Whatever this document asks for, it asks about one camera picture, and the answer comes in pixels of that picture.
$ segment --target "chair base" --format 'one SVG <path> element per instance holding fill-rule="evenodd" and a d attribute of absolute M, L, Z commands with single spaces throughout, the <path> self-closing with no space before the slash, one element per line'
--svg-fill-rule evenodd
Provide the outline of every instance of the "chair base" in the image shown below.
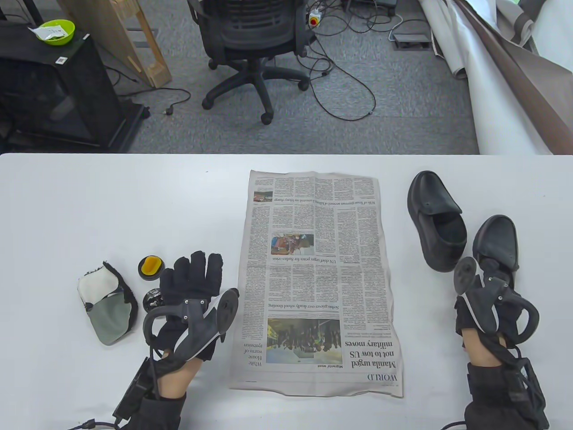
<path fill-rule="evenodd" d="M 261 115 L 261 121 L 264 125 L 269 125 L 274 117 L 273 105 L 270 102 L 269 92 L 266 90 L 265 80 L 268 79 L 286 79 L 299 82 L 301 91 L 308 90 L 311 83 L 310 77 L 298 70 L 286 69 L 283 67 L 267 66 L 269 58 L 246 61 L 229 61 L 224 64 L 235 69 L 238 73 L 224 80 L 215 88 L 207 93 L 203 99 L 203 109 L 209 110 L 213 107 L 215 99 L 232 89 L 238 88 L 245 84 L 253 84 L 261 98 L 265 113 Z M 209 60 L 209 68 L 215 70 L 218 64 Z"/>

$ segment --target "desk leg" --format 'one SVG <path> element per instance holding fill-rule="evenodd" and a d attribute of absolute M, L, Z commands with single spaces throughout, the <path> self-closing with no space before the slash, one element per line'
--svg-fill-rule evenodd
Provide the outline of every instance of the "desk leg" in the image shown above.
<path fill-rule="evenodd" d="M 38 26 L 42 25 L 44 23 L 44 20 L 42 19 L 42 15 L 40 15 L 40 11 L 34 4 L 34 0 L 23 0 L 23 1 L 34 23 Z"/>

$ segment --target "black sleeve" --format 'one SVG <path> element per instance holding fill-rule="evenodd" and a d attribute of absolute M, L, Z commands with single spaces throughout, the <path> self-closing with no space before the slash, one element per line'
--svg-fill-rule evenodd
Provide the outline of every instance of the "black sleeve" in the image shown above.
<path fill-rule="evenodd" d="M 513 407 L 501 367 L 480 368 L 470 364 L 468 380 L 473 396 L 465 411 L 468 430 L 536 430 Z"/>
<path fill-rule="evenodd" d="M 177 399 L 144 398 L 139 411 L 121 430 L 177 430 L 186 395 Z"/>

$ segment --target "office chair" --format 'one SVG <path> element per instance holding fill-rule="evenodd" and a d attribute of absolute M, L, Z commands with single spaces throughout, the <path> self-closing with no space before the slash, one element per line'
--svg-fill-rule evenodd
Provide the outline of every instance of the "office chair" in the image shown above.
<path fill-rule="evenodd" d="M 299 82 L 306 91 L 308 74 L 268 65 L 274 56 L 294 52 L 305 57 L 306 46 L 316 37 L 307 29 L 305 0 L 187 0 L 193 21 L 199 25 L 209 68 L 226 65 L 238 73 L 221 82 L 203 99 L 203 109 L 214 100 L 245 84 L 253 84 L 265 113 L 264 125 L 274 116 L 265 80 L 286 79 Z"/>

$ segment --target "curved handle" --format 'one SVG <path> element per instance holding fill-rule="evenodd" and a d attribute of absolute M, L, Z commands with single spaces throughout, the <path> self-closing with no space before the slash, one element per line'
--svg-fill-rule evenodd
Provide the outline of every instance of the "curved handle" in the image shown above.
<path fill-rule="evenodd" d="M 153 338 L 153 321 L 160 316 L 180 316 L 181 315 L 182 306 L 160 306 L 155 309 L 152 309 L 148 312 L 143 320 L 143 336 L 145 337 L 145 342 L 148 345 L 151 345 L 151 341 Z"/>
<path fill-rule="evenodd" d="M 504 296 L 504 302 L 514 303 L 517 306 L 525 309 L 529 314 L 529 320 L 527 321 L 525 330 L 523 330 L 521 334 L 517 336 L 517 342 L 515 343 L 518 345 L 528 340 L 531 336 L 533 336 L 535 330 L 537 330 L 537 326 L 539 325 L 539 311 L 534 305 L 531 304 L 529 300 L 525 300 L 523 297 L 513 291 L 511 294 Z"/>

